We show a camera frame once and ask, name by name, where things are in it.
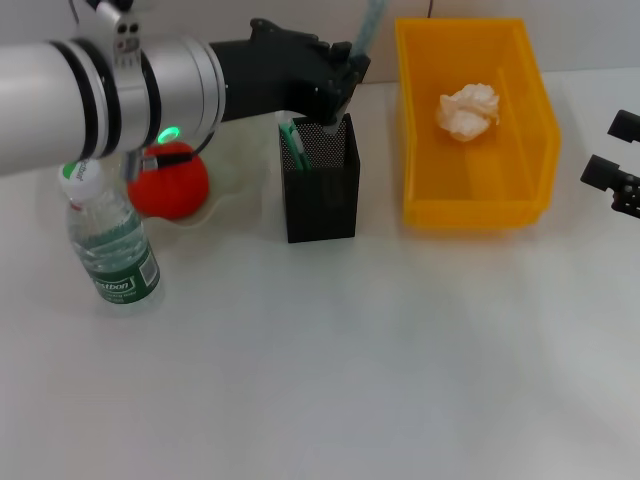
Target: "white wall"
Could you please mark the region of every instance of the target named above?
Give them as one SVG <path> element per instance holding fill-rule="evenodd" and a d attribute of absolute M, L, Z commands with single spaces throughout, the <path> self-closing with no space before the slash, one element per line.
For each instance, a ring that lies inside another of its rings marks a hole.
<path fill-rule="evenodd" d="M 176 29 L 211 41 L 245 38 L 251 17 L 353 39 L 367 0 L 137 0 L 151 4 L 150 31 Z M 0 43 L 73 34 L 67 0 L 1 0 Z M 435 0 L 434 16 L 515 16 L 527 21 L 543 70 L 640 66 L 638 0 Z M 393 21 L 424 16 L 428 0 L 392 0 L 368 80 L 396 78 Z"/>

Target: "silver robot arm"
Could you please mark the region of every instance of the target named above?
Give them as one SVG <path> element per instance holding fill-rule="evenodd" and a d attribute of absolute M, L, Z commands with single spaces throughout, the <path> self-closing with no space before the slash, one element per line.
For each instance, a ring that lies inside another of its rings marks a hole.
<path fill-rule="evenodd" d="M 142 42 L 131 3 L 79 2 L 79 38 L 0 47 L 0 175 L 210 138 L 270 111 L 330 125 L 370 63 L 266 20 L 248 41 Z"/>

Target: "green indicator light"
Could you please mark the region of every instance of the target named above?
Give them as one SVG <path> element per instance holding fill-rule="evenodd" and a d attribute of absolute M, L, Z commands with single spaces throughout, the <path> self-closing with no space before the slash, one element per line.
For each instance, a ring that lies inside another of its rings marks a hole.
<path fill-rule="evenodd" d="M 158 143 L 162 145 L 163 143 L 173 142 L 179 136 L 180 129 L 178 127 L 169 127 L 158 135 Z"/>

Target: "bottle label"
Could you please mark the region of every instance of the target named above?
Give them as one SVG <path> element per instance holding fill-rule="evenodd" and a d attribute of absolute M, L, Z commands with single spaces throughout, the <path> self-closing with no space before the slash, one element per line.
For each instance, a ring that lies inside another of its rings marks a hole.
<path fill-rule="evenodd" d="M 87 270 L 87 273 L 102 298 L 121 305 L 147 297 L 160 281 L 160 270 L 150 246 L 136 263 L 124 270 L 108 273 Z"/>

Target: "red ball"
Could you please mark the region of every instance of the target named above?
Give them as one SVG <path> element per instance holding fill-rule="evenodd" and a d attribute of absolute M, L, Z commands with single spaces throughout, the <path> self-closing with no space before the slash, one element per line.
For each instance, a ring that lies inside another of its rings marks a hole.
<path fill-rule="evenodd" d="M 175 142 L 147 148 L 145 155 L 190 153 L 193 149 Z M 129 199 L 140 213 L 149 217 L 178 220 L 193 215 L 209 196 L 209 174 L 200 157 L 190 162 L 142 172 L 128 186 Z"/>

